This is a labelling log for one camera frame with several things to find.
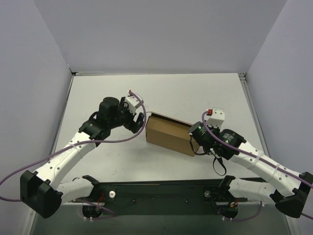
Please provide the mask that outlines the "brown cardboard box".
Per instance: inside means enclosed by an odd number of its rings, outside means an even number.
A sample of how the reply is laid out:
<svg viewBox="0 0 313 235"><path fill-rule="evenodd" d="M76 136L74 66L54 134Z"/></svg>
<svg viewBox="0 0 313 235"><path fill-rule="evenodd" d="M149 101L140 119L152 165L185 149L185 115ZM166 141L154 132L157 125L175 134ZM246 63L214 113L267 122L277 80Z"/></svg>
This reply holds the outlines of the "brown cardboard box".
<svg viewBox="0 0 313 235"><path fill-rule="evenodd" d="M152 112L145 127L146 142L194 157L199 145L190 140L188 130L191 126L190 123Z"/></svg>

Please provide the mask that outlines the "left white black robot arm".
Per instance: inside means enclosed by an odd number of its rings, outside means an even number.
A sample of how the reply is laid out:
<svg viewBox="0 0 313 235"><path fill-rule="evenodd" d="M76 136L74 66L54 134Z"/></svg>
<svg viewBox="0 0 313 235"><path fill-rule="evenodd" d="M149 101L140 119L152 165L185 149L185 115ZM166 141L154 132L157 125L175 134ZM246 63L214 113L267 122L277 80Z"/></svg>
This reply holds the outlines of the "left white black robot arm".
<svg viewBox="0 0 313 235"><path fill-rule="evenodd" d="M85 197L96 201L100 197L98 182L90 176L61 185L68 172L101 143L108 143L112 129L124 127L138 136L146 124L143 98L129 93L121 99L105 97L70 142L48 158L48 162L33 172L20 176L20 199L42 218L51 217L66 202Z"/></svg>

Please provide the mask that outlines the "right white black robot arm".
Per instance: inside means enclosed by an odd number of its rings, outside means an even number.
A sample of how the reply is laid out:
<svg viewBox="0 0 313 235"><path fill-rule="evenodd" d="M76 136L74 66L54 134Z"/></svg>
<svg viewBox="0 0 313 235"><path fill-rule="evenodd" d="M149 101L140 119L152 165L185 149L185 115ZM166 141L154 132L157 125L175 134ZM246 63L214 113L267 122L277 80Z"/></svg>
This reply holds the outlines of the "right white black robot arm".
<svg viewBox="0 0 313 235"><path fill-rule="evenodd" d="M281 213L299 218L313 187L313 176L308 172L292 171L254 148L241 135L230 129L205 127L202 122L189 129L189 135L216 160L228 160L250 170L263 179L255 182L225 176L219 191L231 198L246 198L274 205Z"/></svg>

